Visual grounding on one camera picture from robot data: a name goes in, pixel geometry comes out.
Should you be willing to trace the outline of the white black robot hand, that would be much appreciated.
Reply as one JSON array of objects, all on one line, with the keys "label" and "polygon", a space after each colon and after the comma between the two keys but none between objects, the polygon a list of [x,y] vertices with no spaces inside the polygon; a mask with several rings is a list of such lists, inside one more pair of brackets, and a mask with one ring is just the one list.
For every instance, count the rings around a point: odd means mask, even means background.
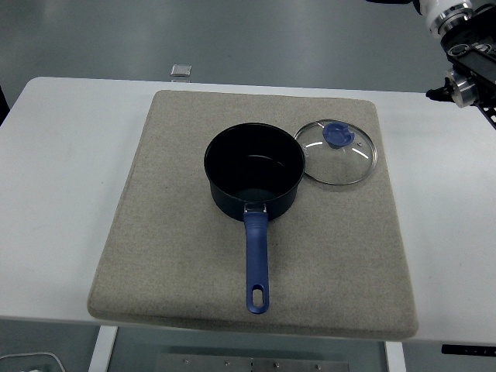
[{"label": "white black robot hand", "polygon": [[413,5],[415,11],[424,17],[430,33],[436,31],[435,21],[443,11],[439,1],[434,0],[367,0],[367,2],[385,5]]}]

